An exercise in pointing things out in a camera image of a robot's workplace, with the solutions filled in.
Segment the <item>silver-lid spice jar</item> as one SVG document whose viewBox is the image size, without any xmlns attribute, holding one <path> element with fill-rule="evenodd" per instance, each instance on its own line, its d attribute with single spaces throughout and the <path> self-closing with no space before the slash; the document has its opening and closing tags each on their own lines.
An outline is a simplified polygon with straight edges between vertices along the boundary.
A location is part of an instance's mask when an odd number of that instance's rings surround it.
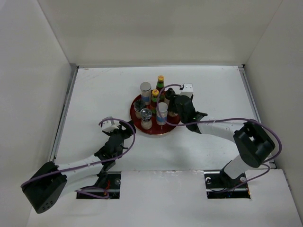
<svg viewBox="0 0 303 227">
<path fill-rule="evenodd" d="M 160 102 L 157 104 L 156 111 L 156 122 L 158 125 L 163 126 L 166 124 L 168 115 L 168 105 L 165 102 Z"/>
<path fill-rule="evenodd" d="M 145 102 L 145 105 L 151 104 L 151 96 L 152 96 L 151 89 L 152 89 L 151 84 L 149 82 L 143 82 L 140 85 L 141 99 Z"/>
</svg>

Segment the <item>black grinder-top shaker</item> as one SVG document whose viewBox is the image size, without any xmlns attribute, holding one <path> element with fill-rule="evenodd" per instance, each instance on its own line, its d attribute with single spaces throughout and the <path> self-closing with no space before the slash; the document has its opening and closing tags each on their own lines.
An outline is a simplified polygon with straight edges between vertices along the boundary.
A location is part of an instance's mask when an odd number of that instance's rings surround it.
<svg viewBox="0 0 303 227">
<path fill-rule="evenodd" d="M 175 95 L 175 91 L 170 87 L 168 90 L 165 91 L 164 102 L 169 105 L 170 99 Z"/>
<path fill-rule="evenodd" d="M 144 130 L 149 130 L 152 127 L 152 111 L 144 108 L 140 111 L 141 126 Z"/>
</svg>

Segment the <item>sauce bottle yellow cap front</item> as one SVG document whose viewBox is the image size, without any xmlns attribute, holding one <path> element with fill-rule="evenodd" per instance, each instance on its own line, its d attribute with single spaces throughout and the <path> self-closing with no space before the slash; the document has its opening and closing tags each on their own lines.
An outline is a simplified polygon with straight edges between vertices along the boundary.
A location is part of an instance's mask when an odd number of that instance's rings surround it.
<svg viewBox="0 0 303 227">
<path fill-rule="evenodd" d="M 159 90 L 154 89 L 151 92 L 151 112 L 153 115 L 156 115 L 156 111 L 157 111 L 157 99 L 159 96 Z"/>
</svg>

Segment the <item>sauce bottle yellow cap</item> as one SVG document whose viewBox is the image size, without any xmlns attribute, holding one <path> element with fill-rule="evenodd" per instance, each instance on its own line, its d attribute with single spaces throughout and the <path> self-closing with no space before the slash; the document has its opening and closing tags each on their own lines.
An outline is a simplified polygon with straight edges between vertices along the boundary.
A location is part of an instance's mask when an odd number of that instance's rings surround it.
<svg viewBox="0 0 303 227">
<path fill-rule="evenodd" d="M 160 102 L 164 101 L 165 98 L 165 90 L 161 92 L 161 90 L 164 88 L 164 76 L 159 75 L 157 78 L 157 85 L 156 89 L 159 91 L 159 97 L 160 97 Z"/>
<path fill-rule="evenodd" d="M 159 90 L 154 89 L 151 92 L 151 112 L 153 115 L 156 115 L 156 111 L 157 111 L 157 99 L 159 96 Z"/>
</svg>

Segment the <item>black-cap glass jar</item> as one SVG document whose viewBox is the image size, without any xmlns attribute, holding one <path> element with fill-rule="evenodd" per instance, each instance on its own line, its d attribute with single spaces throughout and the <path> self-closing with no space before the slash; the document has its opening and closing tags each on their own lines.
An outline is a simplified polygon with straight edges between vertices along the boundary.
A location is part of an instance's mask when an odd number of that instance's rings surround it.
<svg viewBox="0 0 303 227">
<path fill-rule="evenodd" d="M 136 100 L 133 104 L 135 115 L 138 119 L 141 119 L 141 110 L 146 107 L 145 102 L 141 99 Z"/>
</svg>

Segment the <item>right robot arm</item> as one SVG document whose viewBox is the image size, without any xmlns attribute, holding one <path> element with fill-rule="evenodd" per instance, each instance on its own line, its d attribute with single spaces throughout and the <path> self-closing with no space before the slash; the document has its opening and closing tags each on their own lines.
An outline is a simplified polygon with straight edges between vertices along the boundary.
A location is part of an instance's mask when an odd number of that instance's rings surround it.
<svg viewBox="0 0 303 227">
<path fill-rule="evenodd" d="M 255 120 L 215 120 L 206 113 L 195 110 L 192 99 L 184 95 L 173 95 L 169 110 L 178 114 L 186 128 L 198 134 L 207 134 L 235 143 L 238 156 L 226 164 L 219 173 L 219 181 L 232 187 L 237 178 L 251 168 L 258 168 L 275 149 L 275 144 Z"/>
</svg>

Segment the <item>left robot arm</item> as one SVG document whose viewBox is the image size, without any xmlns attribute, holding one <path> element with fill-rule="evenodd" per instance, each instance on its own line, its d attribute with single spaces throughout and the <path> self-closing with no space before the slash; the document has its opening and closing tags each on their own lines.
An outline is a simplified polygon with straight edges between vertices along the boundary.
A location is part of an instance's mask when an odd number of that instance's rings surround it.
<svg viewBox="0 0 303 227">
<path fill-rule="evenodd" d="M 108 136 L 108 141 L 95 154 L 68 164 L 46 162 L 28 181 L 22 183 L 22 192 L 37 214 L 46 212 L 70 192 L 90 195 L 88 189 L 105 186 L 108 170 L 130 150 L 124 146 L 124 141 L 134 139 L 136 129 L 133 121 L 120 120 L 115 126 L 112 117 L 103 119 L 99 125 Z"/>
</svg>

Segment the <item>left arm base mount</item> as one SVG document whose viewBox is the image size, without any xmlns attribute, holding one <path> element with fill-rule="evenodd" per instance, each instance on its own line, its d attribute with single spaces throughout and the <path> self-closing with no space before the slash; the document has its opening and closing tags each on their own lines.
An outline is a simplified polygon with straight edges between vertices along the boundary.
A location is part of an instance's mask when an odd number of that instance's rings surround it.
<svg viewBox="0 0 303 227">
<path fill-rule="evenodd" d="M 102 174 L 94 185 L 86 186 L 79 190 L 84 193 L 76 192 L 76 199 L 119 199 L 121 178 L 121 172 L 107 172 L 106 174 Z"/>
</svg>

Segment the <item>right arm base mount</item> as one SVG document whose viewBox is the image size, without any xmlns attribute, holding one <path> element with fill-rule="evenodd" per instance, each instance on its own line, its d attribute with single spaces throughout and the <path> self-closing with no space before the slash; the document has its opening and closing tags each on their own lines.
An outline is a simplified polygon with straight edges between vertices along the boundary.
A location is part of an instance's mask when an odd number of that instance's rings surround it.
<svg viewBox="0 0 303 227">
<path fill-rule="evenodd" d="M 250 199 L 247 183 L 234 188 L 247 180 L 245 173 L 230 179 L 219 171 L 208 171 L 204 172 L 204 178 L 208 199 Z"/>
</svg>

